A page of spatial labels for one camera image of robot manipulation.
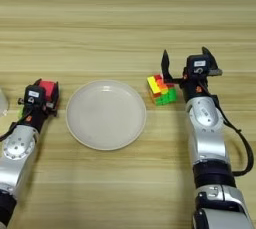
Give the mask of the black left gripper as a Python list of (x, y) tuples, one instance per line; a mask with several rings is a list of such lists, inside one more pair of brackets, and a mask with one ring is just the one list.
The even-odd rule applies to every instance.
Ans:
[[(38, 79), (33, 85), (39, 86), (42, 79)], [(28, 99), (18, 100), (18, 104), (23, 104), (22, 115), (19, 119), (19, 125), (30, 126), (35, 128), (38, 132), (41, 132), (44, 122), (51, 115), (57, 116), (57, 105), (59, 101), (59, 84), (54, 83), (54, 88), (52, 92), (52, 101), (47, 101), (46, 99), (36, 99), (30, 97)]]

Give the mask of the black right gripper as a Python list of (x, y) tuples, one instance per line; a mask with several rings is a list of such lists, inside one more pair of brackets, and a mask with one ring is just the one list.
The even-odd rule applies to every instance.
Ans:
[(167, 51), (163, 52), (161, 61), (161, 70), (165, 83), (178, 84), (183, 92), (185, 102), (188, 102), (192, 98), (196, 97), (210, 97), (211, 94), (208, 91), (208, 77), (221, 76), (222, 70), (218, 69), (217, 62), (211, 52), (202, 47), (202, 53), (209, 58), (210, 71), (203, 74), (195, 74), (190, 72), (187, 68), (183, 70), (181, 78), (173, 78), (169, 73), (169, 56)]

